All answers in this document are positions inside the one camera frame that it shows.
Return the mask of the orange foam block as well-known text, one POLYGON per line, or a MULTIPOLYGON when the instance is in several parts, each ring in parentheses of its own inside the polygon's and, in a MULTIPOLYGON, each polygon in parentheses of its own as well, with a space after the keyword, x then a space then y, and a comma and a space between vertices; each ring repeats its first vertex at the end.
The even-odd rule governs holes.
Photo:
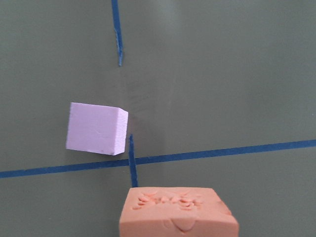
POLYGON ((121 237, 237 237, 239 224, 212 188, 138 187, 127 194, 121 237))

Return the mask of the pink foam block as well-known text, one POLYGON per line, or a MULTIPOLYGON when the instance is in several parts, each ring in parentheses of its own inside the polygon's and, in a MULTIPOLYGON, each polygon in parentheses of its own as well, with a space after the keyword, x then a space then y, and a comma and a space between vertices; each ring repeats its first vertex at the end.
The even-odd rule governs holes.
POLYGON ((66 148, 116 156, 125 152, 128 112, 110 106, 74 103, 66 148))

